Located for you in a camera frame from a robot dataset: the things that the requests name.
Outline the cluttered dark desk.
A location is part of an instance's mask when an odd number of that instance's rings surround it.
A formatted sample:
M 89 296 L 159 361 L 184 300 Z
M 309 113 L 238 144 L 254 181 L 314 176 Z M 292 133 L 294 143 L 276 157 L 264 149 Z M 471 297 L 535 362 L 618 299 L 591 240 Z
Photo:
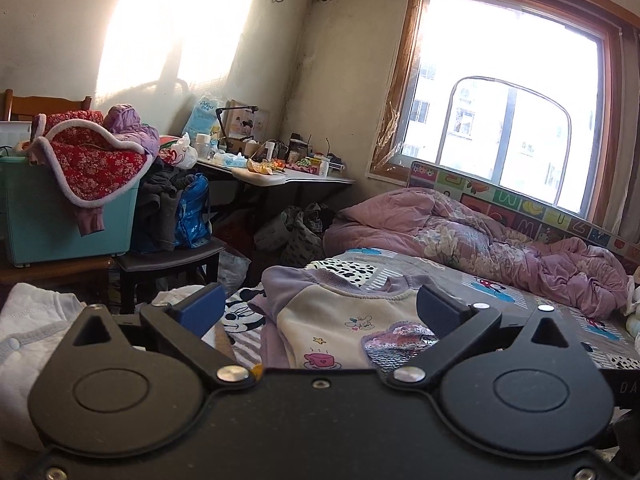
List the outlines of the cluttered dark desk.
M 203 174 L 208 174 L 209 183 L 229 182 L 235 180 L 236 189 L 232 201 L 228 204 L 217 206 L 213 214 L 213 222 L 221 222 L 229 218 L 235 211 L 245 209 L 250 206 L 253 200 L 259 195 L 262 188 L 277 188 L 278 186 L 295 185 L 294 204 L 302 203 L 304 196 L 303 186 L 324 185 L 332 188 L 332 192 L 322 197 L 322 200 L 332 197 L 341 192 L 346 186 L 355 183 L 354 179 L 344 177 L 320 177 L 316 174 L 305 174 L 304 172 L 285 169 L 274 174 L 258 174 L 248 170 L 246 167 L 228 167 L 214 164 L 211 160 L 198 159 L 196 166 Z

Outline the colourful alphabet foam mat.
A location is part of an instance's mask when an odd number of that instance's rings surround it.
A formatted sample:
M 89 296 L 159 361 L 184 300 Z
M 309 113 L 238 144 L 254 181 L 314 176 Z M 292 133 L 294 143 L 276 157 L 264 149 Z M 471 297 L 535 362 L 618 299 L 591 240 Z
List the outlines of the colourful alphabet foam mat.
M 600 226 L 498 185 L 458 174 L 454 170 L 439 168 L 428 162 L 413 162 L 409 170 L 408 185 L 410 188 L 434 188 L 537 242 L 550 244 L 572 236 L 579 237 L 589 245 L 608 249 L 628 268 L 639 263 L 637 245 L 606 232 Z

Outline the red floral padded jacket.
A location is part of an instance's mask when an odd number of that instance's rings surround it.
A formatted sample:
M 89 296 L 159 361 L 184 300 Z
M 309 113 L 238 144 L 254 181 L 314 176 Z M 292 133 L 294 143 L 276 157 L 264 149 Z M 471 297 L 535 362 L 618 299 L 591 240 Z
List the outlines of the red floral padded jacket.
M 160 150 L 157 130 L 136 109 L 38 114 L 25 153 L 46 166 L 73 207 L 82 236 L 104 230 L 103 209 L 130 191 Z

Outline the grey curtain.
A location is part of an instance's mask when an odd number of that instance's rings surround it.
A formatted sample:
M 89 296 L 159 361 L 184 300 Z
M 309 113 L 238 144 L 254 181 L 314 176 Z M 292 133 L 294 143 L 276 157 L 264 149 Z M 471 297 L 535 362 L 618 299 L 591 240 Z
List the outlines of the grey curtain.
M 628 242 L 639 241 L 639 31 L 625 36 L 625 103 L 620 137 L 620 161 L 625 170 L 624 200 L 618 234 Z

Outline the blue bag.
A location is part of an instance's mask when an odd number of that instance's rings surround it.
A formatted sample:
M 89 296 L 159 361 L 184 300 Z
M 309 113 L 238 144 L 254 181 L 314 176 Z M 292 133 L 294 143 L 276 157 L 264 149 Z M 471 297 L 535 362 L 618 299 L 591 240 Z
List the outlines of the blue bag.
M 186 183 L 176 210 L 175 248 L 198 248 L 210 240 L 209 183 L 204 174 L 189 174 Z

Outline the teal plastic storage box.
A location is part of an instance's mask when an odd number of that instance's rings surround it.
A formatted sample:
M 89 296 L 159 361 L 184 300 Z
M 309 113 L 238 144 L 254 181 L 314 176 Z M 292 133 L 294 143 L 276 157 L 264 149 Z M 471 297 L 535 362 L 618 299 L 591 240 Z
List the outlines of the teal plastic storage box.
M 82 236 L 72 203 L 45 166 L 1 159 L 1 238 L 9 262 L 38 262 L 128 252 L 137 188 L 103 208 L 104 230 Z

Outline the white quilted garment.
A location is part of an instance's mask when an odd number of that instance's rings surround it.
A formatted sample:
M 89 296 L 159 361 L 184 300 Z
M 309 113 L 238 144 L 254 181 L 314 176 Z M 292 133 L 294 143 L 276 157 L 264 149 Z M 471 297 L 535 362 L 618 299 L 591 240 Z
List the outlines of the white quilted garment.
M 32 386 L 86 304 L 73 294 L 18 283 L 1 309 L 1 439 L 40 451 L 28 411 Z

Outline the lilac and cream sweatshirt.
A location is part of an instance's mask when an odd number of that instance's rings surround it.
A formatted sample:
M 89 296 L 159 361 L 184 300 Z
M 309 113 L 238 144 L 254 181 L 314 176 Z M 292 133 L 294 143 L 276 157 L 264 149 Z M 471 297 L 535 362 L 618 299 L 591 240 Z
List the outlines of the lilac and cream sweatshirt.
M 437 336 L 420 321 L 424 275 L 394 274 L 373 288 L 326 269 L 273 266 L 248 305 L 263 315 L 262 365 L 300 370 L 396 370 Z

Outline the pink crumpled quilt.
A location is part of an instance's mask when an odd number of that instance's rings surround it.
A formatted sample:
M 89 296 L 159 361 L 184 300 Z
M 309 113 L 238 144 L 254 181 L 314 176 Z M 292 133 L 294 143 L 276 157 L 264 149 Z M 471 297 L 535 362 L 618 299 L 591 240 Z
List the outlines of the pink crumpled quilt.
M 336 256 L 380 248 L 608 318 L 628 306 L 631 277 L 607 249 L 577 237 L 536 242 L 430 188 L 400 188 L 338 212 L 323 235 Z

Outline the brown Mickey Mouse blanket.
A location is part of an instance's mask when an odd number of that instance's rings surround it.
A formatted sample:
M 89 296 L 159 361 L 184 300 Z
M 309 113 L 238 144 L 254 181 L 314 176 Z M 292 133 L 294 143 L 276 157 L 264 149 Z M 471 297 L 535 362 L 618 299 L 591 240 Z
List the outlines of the brown Mickey Mouse blanket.
M 247 368 L 390 372 L 451 334 L 480 309 L 512 330 L 541 306 L 562 316 L 601 368 L 635 370 L 638 348 L 623 323 L 383 249 L 351 249 L 303 269 L 273 266 L 242 288 L 221 318 L 235 359 Z

